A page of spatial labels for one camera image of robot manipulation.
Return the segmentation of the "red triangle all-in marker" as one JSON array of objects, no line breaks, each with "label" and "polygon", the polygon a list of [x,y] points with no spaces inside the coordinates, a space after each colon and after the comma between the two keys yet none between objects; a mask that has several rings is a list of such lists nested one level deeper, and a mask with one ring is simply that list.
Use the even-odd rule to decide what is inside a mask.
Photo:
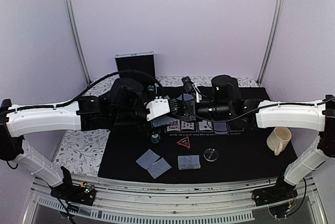
[{"label": "red triangle all-in marker", "polygon": [[179,140],[179,141],[177,142],[177,144],[180,145],[180,146],[186,147],[186,148],[188,148],[188,149],[191,148],[191,143],[190,143],[190,140],[189,140],[189,136],[187,136],[187,137],[185,137],[185,138]]}]

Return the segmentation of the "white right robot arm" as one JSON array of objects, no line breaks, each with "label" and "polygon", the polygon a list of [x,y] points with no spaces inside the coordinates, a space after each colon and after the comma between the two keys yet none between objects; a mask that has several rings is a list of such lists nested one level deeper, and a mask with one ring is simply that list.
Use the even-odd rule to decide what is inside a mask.
[{"label": "white right robot arm", "polygon": [[317,183],[325,184],[326,179],[334,179],[334,109],[321,101],[311,102],[311,106],[279,105],[278,102],[262,102],[256,115],[259,127],[288,127],[293,131],[293,147],[299,157],[284,169],[277,185],[271,188],[275,201],[283,200],[305,176],[312,174]]}]

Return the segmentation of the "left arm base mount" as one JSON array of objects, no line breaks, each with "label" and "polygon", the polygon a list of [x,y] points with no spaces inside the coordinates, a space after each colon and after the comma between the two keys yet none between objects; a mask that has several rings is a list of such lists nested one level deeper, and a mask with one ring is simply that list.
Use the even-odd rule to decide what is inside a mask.
[{"label": "left arm base mount", "polygon": [[62,183],[59,186],[51,187],[50,195],[66,202],[93,206],[96,196],[95,185],[88,182],[74,185],[70,171],[63,166],[61,167],[61,171],[63,172]]}]

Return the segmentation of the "green poker chip pile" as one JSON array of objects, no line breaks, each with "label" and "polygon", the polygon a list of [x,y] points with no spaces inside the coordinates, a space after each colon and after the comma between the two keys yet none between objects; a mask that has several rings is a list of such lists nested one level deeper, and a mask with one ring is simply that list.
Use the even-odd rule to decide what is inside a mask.
[{"label": "green poker chip pile", "polygon": [[156,134],[151,135],[151,142],[152,142],[152,143],[155,143],[155,144],[156,144],[156,143],[159,143],[160,140],[161,140],[161,136],[160,136],[159,133],[156,133]]}]

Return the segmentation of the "clear dealer button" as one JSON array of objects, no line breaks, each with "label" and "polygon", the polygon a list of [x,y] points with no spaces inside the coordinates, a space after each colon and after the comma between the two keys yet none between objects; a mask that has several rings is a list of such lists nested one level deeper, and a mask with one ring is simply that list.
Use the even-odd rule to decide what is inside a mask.
[{"label": "clear dealer button", "polygon": [[218,159],[218,152],[214,148],[208,148],[204,151],[204,158],[208,162],[214,162]]}]

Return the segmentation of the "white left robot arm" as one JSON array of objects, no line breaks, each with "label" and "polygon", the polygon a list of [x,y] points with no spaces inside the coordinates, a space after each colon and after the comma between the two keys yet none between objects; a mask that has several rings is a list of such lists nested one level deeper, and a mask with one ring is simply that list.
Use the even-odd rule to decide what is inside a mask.
[{"label": "white left robot arm", "polygon": [[67,200],[78,190],[69,171],[54,165],[25,139],[25,135],[50,137],[53,131],[111,130],[124,115],[128,124],[148,123],[172,111],[167,99],[148,100],[140,83],[116,79],[111,90],[101,96],[77,97],[46,105],[13,105],[10,99],[1,104],[1,160],[13,161],[43,179]]}]

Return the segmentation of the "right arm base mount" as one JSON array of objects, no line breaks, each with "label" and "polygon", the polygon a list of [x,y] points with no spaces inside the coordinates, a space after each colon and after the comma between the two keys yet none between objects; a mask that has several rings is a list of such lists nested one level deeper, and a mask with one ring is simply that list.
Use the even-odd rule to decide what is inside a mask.
[{"label": "right arm base mount", "polygon": [[285,182],[283,177],[278,177],[273,186],[253,190],[251,195],[256,206],[272,204],[296,196],[296,186]]}]

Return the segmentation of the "blue patterned card deck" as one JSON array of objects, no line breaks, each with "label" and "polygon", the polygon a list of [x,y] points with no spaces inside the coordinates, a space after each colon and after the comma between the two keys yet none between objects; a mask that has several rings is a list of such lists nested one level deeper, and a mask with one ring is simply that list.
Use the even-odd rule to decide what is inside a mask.
[{"label": "blue patterned card deck", "polygon": [[152,126],[155,127],[155,128],[162,127],[162,126],[167,126],[167,125],[170,125],[170,124],[172,124],[172,123],[174,123],[176,121],[177,121],[176,118],[163,115],[163,116],[154,118],[152,120]]}]

